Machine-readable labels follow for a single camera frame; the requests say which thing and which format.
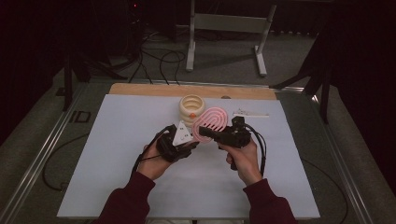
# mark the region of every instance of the maroon sleeve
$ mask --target maroon sleeve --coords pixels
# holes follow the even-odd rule
[[[115,189],[94,224],[144,224],[149,213],[148,196],[155,183],[138,172],[132,173],[123,189]]]
[[[251,224],[289,224],[297,223],[291,212],[289,202],[285,198],[277,197],[263,179],[244,188],[250,201]]]

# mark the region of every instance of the black controller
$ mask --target black controller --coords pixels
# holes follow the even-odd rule
[[[199,142],[185,143],[179,146],[173,146],[177,127],[170,125],[166,127],[168,133],[164,133],[157,141],[157,148],[160,155],[169,162],[175,162],[190,156],[191,151],[197,147]]]
[[[245,119],[243,117],[235,117],[231,122],[233,126],[226,126],[221,132],[201,126],[199,127],[199,134],[213,138],[215,142],[229,147],[245,147],[251,138],[250,132],[246,129]],[[231,164],[231,169],[236,170],[234,161]]]

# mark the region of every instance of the pink object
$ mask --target pink object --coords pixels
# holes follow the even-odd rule
[[[220,107],[208,108],[193,124],[192,137],[193,141],[208,143],[212,138],[201,136],[199,134],[199,127],[203,126],[210,128],[213,131],[221,132],[227,126],[228,116],[227,112]]]

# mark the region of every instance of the wooden board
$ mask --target wooden board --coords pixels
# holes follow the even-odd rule
[[[275,93],[268,88],[245,88],[226,86],[178,86],[116,83],[110,94],[149,95],[149,96],[184,96],[196,94],[206,98],[230,97],[232,99],[276,100]]]

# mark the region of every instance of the white paper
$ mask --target white paper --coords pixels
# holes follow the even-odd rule
[[[107,95],[58,217],[98,217],[111,191],[128,182],[143,146],[165,126],[178,125],[180,98]],[[277,196],[289,201],[296,218],[319,217],[280,102],[206,98],[205,103],[206,108],[224,108],[229,125],[239,108],[270,114],[269,118],[245,118],[266,141],[264,177]],[[248,218],[250,205],[242,191],[244,184],[225,158],[226,152],[212,141],[198,145],[188,158],[171,165],[148,197],[148,217]]]

